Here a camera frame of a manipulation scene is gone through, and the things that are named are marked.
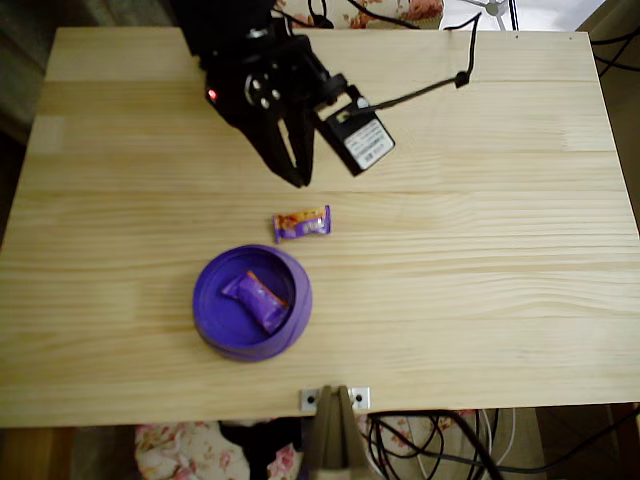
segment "cable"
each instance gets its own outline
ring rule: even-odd
[[[311,25],[311,24],[309,24],[309,23],[302,22],[302,21],[298,20],[296,17],[293,17],[293,16],[289,15],[288,13],[284,13],[282,10],[280,10],[280,9],[278,9],[278,8],[275,8],[275,7],[274,7],[274,8],[272,8],[271,10],[272,10],[272,11],[274,11],[274,12],[276,12],[276,13],[278,13],[278,14],[280,14],[280,15],[282,15],[282,16],[283,16],[284,18],[286,18],[287,20],[290,20],[290,21],[291,21],[291,22],[293,22],[293,23],[297,23],[297,24],[298,24],[298,25],[300,25],[300,26],[303,26],[303,27],[309,27],[309,28],[318,28],[318,27],[317,27],[317,26],[315,26],[315,25]]]
[[[491,426],[491,435],[493,436],[493,438],[496,438],[496,434],[498,433],[499,419],[500,419],[500,410],[496,408],[496,413],[493,416],[493,425]],[[482,477],[484,477],[484,467],[480,467],[478,469],[478,473],[476,473],[476,476],[473,477],[473,480],[482,480]]]
[[[637,37],[640,34],[640,27],[636,28],[633,32],[629,32],[625,35],[620,35],[619,37],[608,38],[606,40],[591,40],[591,45],[609,45],[611,43],[618,43],[624,40],[628,40],[629,38]]]
[[[389,469],[391,470],[391,473],[396,478],[396,480],[400,480],[400,476],[398,475],[396,470],[393,468],[393,465],[391,465],[391,460],[389,460],[387,449],[384,448],[384,440],[382,439],[382,429],[380,428],[380,424],[376,424],[376,433],[378,438],[378,450],[382,451],[382,454],[384,455],[383,457],[384,462],[382,463],[382,466],[384,467],[385,473],[387,473],[387,465],[388,465]]]
[[[473,22],[476,21],[476,17],[478,19],[480,19],[480,17],[482,16],[482,12],[478,13],[475,17],[471,17],[469,20],[467,20],[464,23],[461,23],[460,25],[455,25],[453,27],[444,27],[443,30],[460,30],[461,28],[466,27],[467,25],[472,24]]]
[[[482,409],[482,416],[484,417],[484,422],[487,425],[487,438],[489,442],[487,443],[487,450],[489,451],[489,455],[491,455],[491,450],[493,449],[493,436],[491,435],[491,424],[489,423],[489,415],[487,415],[487,411]]]
[[[457,27],[449,27],[449,30],[456,30],[458,28],[462,28],[469,23],[473,22],[473,30],[471,31],[471,42],[469,44],[469,66],[466,71],[461,71],[456,74],[455,77],[447,78],[446,80],[440,80],[439,82],[433,83],[427,87],[421,88],[420,90],[416,90],[415,92],[407,93],[406,95],[402,95],[401,97],[394,98],[393,100],[387,100],[386,102],[378,103],[377,105],[371,105],[369,107],[364,107],[359,110],[356,110],[352,113],[352,115],[362,115],[364,113],[371,113],[377,110],[385,110],[387,108],[395,107],[399,103],[406,102],[407,100],[412,100],[420,95],[424,95],[425,93],[432,92],[440,87],[444,87],[445,85],[449,85],[450,83],[454,83],[456,88],[460,88],[469,83],[471,79],[471,72],[473,72],[473,66],[475,63],[475,54],[476,54],[476,36],[478,32],[478,21],[480,20],[481,13],[477,14],[471,20],[466,23],[459,25]]]
[[[415,442],[416,437],[413,435],[413,428],[411,427],[411,421],[409,420],[409,417],[405,417],[405,419],[407,420],[407,425],[409,425],[409,433],[411,434],[411,440]],[[418,455],[416,459],[418,460],[418,467],[420,467],[420,471],[422,472],[422,478],[424,479],[431,478],[427,473],[427,469],[424,468],[424,465],[422,464],[422,459],[420,458],[420,455]]]
[[[520,21],[518,20],[518,7],[516,0],[513,0],[513,18],[516,19],[516,30],[520,30]]]
[[[457,412],[452,412],[449,410],[428,410],[428,411],[415,410],[415,411],[408,411],[408,412],[383,412],[383,413],[370,415],[369,417],[372,419],[376,419],[376,421],[380,423],[380,425],[384,426],[387,430],[392,432],[398,438],[402,438],[403,441],[410,448],[414,450],[418,450],[422,455],[433,457],[433,458],[442,458],[443,460],[460,459],[462,460],[462,463],[467,463],[471,465],[474,464],[472,460],[468,460],[466,458],[456,457],[454,455],[446,455],[444,453],[440,454],[440,453],[429,452],[426,449],[421,450],[420,447],[416,446],[413,442],[409,441],[409,439],[404,437],[404,435],[398,432],[398,430],[396,430],[391,425],[387,424],[386,422],[380,419],[380,417],[385,417],[385,416],[404,416],[404,415],[416,416],[416,417],[439,416],[439,417],[446,417],[446,418],[452,419],[458,425],[460,430],[462,430],[462,433],[464,433],[464,435],[467,437],[469,442],[478,450],[478,455],[480,456],[480,460],[481,460],[481,462],[478,462],[478,465],[484,466],[487,469],[489,476],[493,480],[502,480],[502,475],[498,471],[495,462],[491,458],[491,455],[489,455],[489,453],[487,452],[487,449],[484,447],[484,445],[482,445],[482,442],[480,441],[480,439],[478,439],[478,437],[474,435],[473,430],[471,430],[471,427],[469,426],[469,424],[465,422],[464,419]]]
[[[394,25],[399,25],[400,27],[405,27],[405,28],[411,28],[413,30],[420,30],[420,27],[418,27],[417,25],[414,25],[413,23],[405,22],[404,20],[400,20],[399,18],[385,17],[384,15],[378,15],[377,13],[373,13],[371,10],[367,10],[366,7],[363,7],[355,0],[347,0],[347,2],[349,2],[351,5],[356,7],[362,13],[366,13],[367,15],[369,15],[372,18],[375,18],[376,20],[382,20],[383,22],[393,23]]]
[[[443,411],[442,410],[438,410],[437,412],[438,412],[438,414],[441,414],[441,412],[443,412]],[[425,455],[427,457],[441,458],[442,460],[463,463],[463,464],[466,464],[466,465],[475,465],[475,466],[485,466],[485,465],[487,465],[487,466],[489,466],[489,464],[490,464],[490,465],[495,466],[496,470],[500,471],[500,472],[518,473],[518,474],[521,474],[521,475],[532,475],[532,474],[537,474],[537,473],[545,473],[545,472],[548,472],[549,470],[553,470],[555,467],[557,467],[562,462],[565,462],[565,461],[569,460],[570,458],[574,457],[581,450],[583,450],[583,449],[585,449],[587,447],[590,447],[591,445],[596,443],[598,440],[600,440],[600,438],[602,438],[605,435],[611,433],[616,428],[618,428],[620,425],[622,425],[623,423],[628,422],[629,420],[637,417],[639,414],[640,414],[640,407],[636,408],[630,414],[625,415],[624,417],[622,417],[617,422],[612,423],[608,427],[600,430],[596,434],[594,434],[591,437],[587,438],[586,440],[580,442],[574,448],[572,448],[567,453],[565,453],[564,455],[562,455],[558,459],[554,460],[553,462],[550,462],[550,463],[548,463],[546,465],[542,465],[540,467],[535,467],[535,468],[509,467],[509,466],[503,466],[503,465],[495,466],[493,460],[491,460],[491,457],[489,457],[488,464],[485,464],[486,456],[483,455],[483,450],[484,450],[484,454],[486,454],[487,452],[486,452],[486,450],[484,449],[484,447],[482,446],[481,443],[480,443],[480,447],[482,448],[482,450],[480,450],[479,453],[480,453],[480,457],[481,457],[482,461],[478,462],[478,461],[470,460],[468,458],[458,457],[458,456],[455,456],[455,455],[447,455],[447,454],[444,454],[444,453],[443,454],[439,454],[439,453],[435,453],[435,452],[430,452],[430,451],[428,451],[426,449],[421,449],[420,447],[415,445],[413,442],[410,442],[408,439],[403,439],[403,441],[405,441],[405,443],[409,446],[409,448],[413,449],[414,451],[419,451],[421,455]],[[420,411],[414,411],[414,412],[384,412],[382,415],[427,416],[427,415],[434,415],[434,411],[429,411],[429,412],[420,412]],[[460,426],[463,429],[463,431],[465,433],[467,431],[473,433],[471,431],[471,427],[469,427],[464,422],[464,420],[462,422],[466,426],[466,429],[464,429],[462,426]],[[398,438],[402,438],[403,437],[400,432],[398,432],[395,428],[391,427],[390,425],[388,425],[388,424],[386,424],[386,423],[384,423],[382,421],[380,421],[380,424],[382,426],[384,426],[387,430],[389,430],[391,433],[393,433],[394,435],[398,436]],[[479,441],[478,442],[472,442],[472,443],[474,444],[474,446],[476,446],[479,443]]]
[[[512,408],[511,412],[513,415],[512,423],[511,423],[511,438],[509,439],[509,444],[507,445],[507,449],[504,451],[502,456],[498,459],[498,461],[496,462],[496,465],[502,464],[503,460],[507,458],[507,455],[509,455],[509,452],[511,451],[511,447],[513,447],[513,442],[516,438],[516,409]]]
[[[413,436],[413,429],[411,428],[411,422],[409,421],[409,417],[406,417],[406,419],[407,419],[407,425],[409,425],[409,432],[411,433],[411,439],[415,440]],[[431,430],[431,435],[429,435],[429,438],[427,439],[427,445],[431,442],[431,439],[433,438],[433,434],[437,431],[440,437],[440,453],[443,453],[444,452],[444,435],[442,434],[442,430],[438,425],[438,418],[436,417],[435,420],[433,418],[430,418],[430,420],[431,420],[431,423],[433,424],[433,429]],[[436,460],[436,464],[433,466],[433,470],[431,470],[430,474],[427,474],[427,469],[422,464],[422,459],[420,458],[420,455],[416,455],[416,456],[418,460],[418,466],[420,467],[420,471],[422,472],[422,476],[424,480],[431,480],[433,476],[436,474],[438,467],[440,466],[441,459],[438,458]]]
[[[371,418],[372,428],[373,428],[373,425],[375,425],[376,426],[376,430],[381,426],[385,427],[385,428],[388,426],[388,424],[386,422],[382,421],[381,419],[379,419],[377,417],[374,418],[374,417],[370,416],[370,418]],[[440,438],[440,452],[438,453],[438,455],[442,455],[444,453],[444,435],[442,434],[442,430],[438,426],[438,417],[436,417],[435,419],[433,417],[428,417],[428,418],[429,418],[429,420],[431,420],[431,424],[432,424],[433,428],[431,430],[431,434],[429,435],[429,438],[427,439],[425,445],[423,447],[421,447],[421,448],[423,448],[423,449],[427,448],[427,446],[431,443],[431,440],[433,439],[433,436],[437,432],[438,433],[438,437]],[[409,425],[409,432],[411,433],[411,438],[413,440],[413,431],[411,429],[411,423],[409,423],[409,419],[408,418],[407,418],[407,424]],[[394,433],[394,435],[396,435],[400,440],[402,440],[403,442],[406,442],[407,444],[408,443],[413,443],[413,442],[409,442],[409,440],[402,434]],[[368,436],[369,452],[373,455],[373,445],[375,445],[376,448],[379,451],[379,455],[382,455],[381,458],[384,458],[386,460],[386,463],[389,465],[389,467],[392,470],[392,473],[396,477],[397,477],[397,474],[395,473],[395,471],[393,470],[393,468],[390,465],[391,462],[389,460],[389,455],[391,455],[393,457],[396,457],[396,458],[402,458],[402,459],[418,457],[417,458],[418,465],[420,466],[420,471],[422,472],[422,474],[424,476],[424,480],[432,480],[433,479],[434,475],[436,474],[436,471],[438,470],[438,467],[440,466],[440,462],[441,462],[440,458],[436,459],[436,463],[434,464],[433,469],[431,470],[431,473],[427,474],[426,469],[424,468],[424,465],[422,464],[422,461],[421,461],[421,459],[419,457],[419,455],[420,455],[419,453],[413,453],[413,454],[410,454],[410,455],[399,455],[397,453],[394,453],[394,452],[390,451],[389,449],[387,449],[384,446],[384,441],[382,440],[382,435],[381,434],[377,435],[377,438],[376,438],[375,442],[373,441],[373,439],[371,437],[372,437],[372,435],[371,435],[371,431],[370,431],[370,434]],[[377,462],[374,462],[374,464],[375,464],[376,467],[380,466],[383,469],[384,473],[381,473],[381,476],[383,476],[385,479],[388,479],[389,476],[388,476],[388,473],[386,472],[384,464],[382,462],[380,464],[378,464]]]
[[[622,53],[625,51],[625,49],[629,46],[629,44],[631,42],[633,42],[633,39],[635,37],[629,37],[627,38],[627,41],[624,42],[624,45],[622,45],[622,47],[620,47],[620,50],[618,50],[618,53],[616,53],[616,55],[611,59],[612,63],[615,63],[616,60],[618,60],[620,58],[620,55],[622,55]],[[598,78],[602,78],[604,77],[605,73],[607,73],[609,71],[609,69],[611,68],[611,64],[608,64],[606,67],[604,67],[604,69],[602,70],[602,72],[600,72],[598,74]]]
[[[478,410],[476,409],[475,411],[475,415],[476,415],[476,437],[480,436],[480,413],[478,412]],[[478,459],[478,451],[475,450],[473,452],[473,461],[475,462]],[[467,475],[467,480],[471,480],[473,478],[473,471],[476,469],[475,465],[471,465],[471,468],[469,468],[469,474]]]
[[[613,60],[607,60],[606,58],[602,58],[599,55],[594,55],[593,58],[595,58],[599,62],[605,63],[612,67],[619,68],[621,70],[629,70],[630,72],[640,72],[640,67],[625,65],[623,63],[617,63],[617,62],[614,62]]]

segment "floral fabric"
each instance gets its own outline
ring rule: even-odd
[[[437,29],[442,19],[443,0],[356,0],[373,13],[415,23],[421,28]],[[327,18],[335,28],[398,28],[360,12],[346,0],[327,0]],[[316,14],[322,14],[321,2],[312,2]],[[313,25],[307,0],[276,0],[276,8],[300,22]]]
[[[410,429],[406,417],[385,419],[405,437],[415,441],[424,438],[431,431],[425,419],[419,431]],[[367,415],[356,416],[358,428],[364,438],[369,431]],[[440,419],[439,427],[446,430],[451,426],[448,419]],[[392,452],[410,453],[409,447],[391,432],[383,432],[385,446]],[[136,429],[136,461],[145,480],[248,480],[249,464],[242,449],[220,433],[218,422],[184,422],[173,424],[139,425]],[[276,459],[269,464],[269,479],[295,480],[302,465],[302,453],[287,445],[276,453]]]

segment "robotic arm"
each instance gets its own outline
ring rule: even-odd
[[[271,17],[274,0],[171,3],[191,53],[206,72],[206,100],[291,185],[311,182],[315,128],[354,176],[394,147],[375,112],[358,111],[369,105],[358,89],[343,75],[332,76],[309,39],[292,34],[288,20]],[[321,120],[318,112],[343,94],[350,103]]]

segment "wood grain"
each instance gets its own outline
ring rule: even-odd
[[[468,33],[311,32],[372,101],[466,65]],[[0,425],[297,413],[367,385],[375,409],[640,398],[640,243],[588,37],[478,36],[471,84],[381,113],[397,147],[354,179],[270,174],[202,100],[176,29],[61,29],[0,255]],[[311,276],[301,339],[224,360],[192,326],[206,263],[286,243]]]
[[[5,430],[0,478],[69,480],[74,433],[74,428]]]

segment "purple bowl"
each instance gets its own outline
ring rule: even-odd
[[[269,335],[237,301],[220,293],[232,278],[252,270],[290,311]],[[273,247],[246,245],[214,258],[202,271],[193,294],[196,329],[220,353],[237,360],[257,361],[290,347],[311,315],[311,282],[302,266]]]

